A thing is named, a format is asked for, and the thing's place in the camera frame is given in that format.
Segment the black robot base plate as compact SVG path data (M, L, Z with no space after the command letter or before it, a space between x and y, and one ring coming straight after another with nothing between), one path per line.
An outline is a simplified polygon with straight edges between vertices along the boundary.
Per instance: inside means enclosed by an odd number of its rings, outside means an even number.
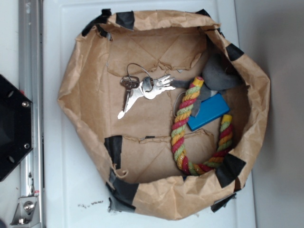
M32 146L32 102L0 76L0 180L19 165Z

